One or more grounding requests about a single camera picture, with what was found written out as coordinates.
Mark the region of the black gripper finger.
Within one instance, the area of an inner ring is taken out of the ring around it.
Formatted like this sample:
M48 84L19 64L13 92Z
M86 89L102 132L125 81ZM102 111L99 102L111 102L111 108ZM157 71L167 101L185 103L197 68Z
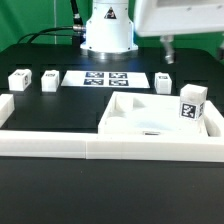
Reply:
M172 35L164 35L160 37L160 42L165 50L165 60L168 64L172 64L174 62L175 51L172 46L172 42L174 37Z
M224 60L224 40L221 45L217 48L217 59Z

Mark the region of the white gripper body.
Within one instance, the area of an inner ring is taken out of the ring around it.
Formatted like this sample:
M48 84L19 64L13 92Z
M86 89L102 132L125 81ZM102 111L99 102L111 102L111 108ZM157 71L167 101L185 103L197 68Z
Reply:
M224 31L224 0L136 0L134 26L141 37Z

